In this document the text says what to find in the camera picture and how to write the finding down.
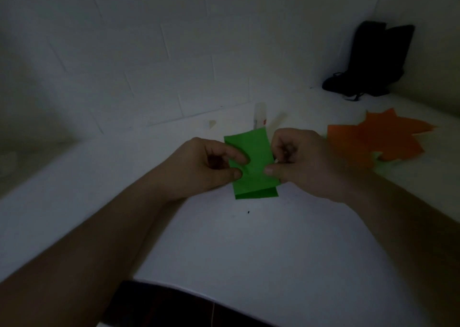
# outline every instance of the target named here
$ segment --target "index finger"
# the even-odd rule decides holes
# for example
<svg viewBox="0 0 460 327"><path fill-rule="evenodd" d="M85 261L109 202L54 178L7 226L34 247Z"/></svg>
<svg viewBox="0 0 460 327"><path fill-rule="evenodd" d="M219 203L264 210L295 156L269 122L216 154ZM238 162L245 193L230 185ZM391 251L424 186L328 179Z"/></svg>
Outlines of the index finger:
<svg viewBox="0 0 460 327"><path fill-rule="evenodd" d="M237 148L222 143L218 140L203 139L206 152L208 155L227 156L238 164L247 164L246 156Z"/></svg>
<svg viewBox="0 0 460 327"><path fill-rule="evenodd" d="M287 145L297 147L302 130L296 128L280 128L275 131L271 140L271 151L280 162L285 162L284 151Z"/></svg>

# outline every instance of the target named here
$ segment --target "person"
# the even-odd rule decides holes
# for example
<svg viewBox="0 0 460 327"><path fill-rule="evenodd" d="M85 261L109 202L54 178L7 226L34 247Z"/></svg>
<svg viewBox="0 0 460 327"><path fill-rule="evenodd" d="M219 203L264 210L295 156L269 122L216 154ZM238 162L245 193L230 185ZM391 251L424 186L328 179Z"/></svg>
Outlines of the person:
<svg viewBox="0 0 460 327"><path fill-rule="evenodd" d="M460 326L460 224L402 188L333 154L316 132L275 132L280 163L264 172L363 220L427 308L434 324ZM147 232L168 202L241 177L236 148L193 138L105 207L0 284L1 326L95 326Z"/></svg>

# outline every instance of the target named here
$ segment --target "person's left arm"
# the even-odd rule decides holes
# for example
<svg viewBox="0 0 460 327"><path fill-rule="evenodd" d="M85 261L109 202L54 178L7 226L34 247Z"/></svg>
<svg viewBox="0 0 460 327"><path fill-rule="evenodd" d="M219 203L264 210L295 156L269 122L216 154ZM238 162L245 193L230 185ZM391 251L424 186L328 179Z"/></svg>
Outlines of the person's left arm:
<svg viewBox="0 0 460 327"><path fill-rule="evenodd" d="M0 283L0 326L95 326L168 202L241 177L237 149L193 138Z"/></svg>

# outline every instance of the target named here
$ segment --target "forearm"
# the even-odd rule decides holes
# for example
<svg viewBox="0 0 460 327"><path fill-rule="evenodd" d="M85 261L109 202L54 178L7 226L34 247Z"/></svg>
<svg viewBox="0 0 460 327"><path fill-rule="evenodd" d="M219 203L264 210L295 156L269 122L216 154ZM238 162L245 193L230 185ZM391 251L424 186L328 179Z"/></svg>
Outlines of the forearm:
<svg viewBox="0 0 460 327"><path fill-rule="evenodd" d="M150 172L0 284L0 325L95 326L167 202Z"/></svg>
<svg viewBox="0 0 460 327"><path fill-rule="evenodd" d="M382 245L441 326L460 315L460 224L395 184L366 171L350 179L346 203Z"/></svg>

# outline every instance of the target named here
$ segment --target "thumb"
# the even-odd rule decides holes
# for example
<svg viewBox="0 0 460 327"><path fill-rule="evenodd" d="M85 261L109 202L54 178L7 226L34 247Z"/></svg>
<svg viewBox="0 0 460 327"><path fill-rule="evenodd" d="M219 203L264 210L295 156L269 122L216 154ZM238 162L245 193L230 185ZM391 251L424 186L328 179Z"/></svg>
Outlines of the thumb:
<svg viewBox="0 0 460 327"><path fill-rule="evenodd" d="M219 187L240 179L242 172L238 168L214 169L211 173L211 187Z"/></svg>
<svg viewBox="0 0 460 327"><path fill-rule="evenodd" d="M266 175L284 179L286 181L290 181L293 173L293 165L292 164L268 164L264 168L264 173Z"/></svg>

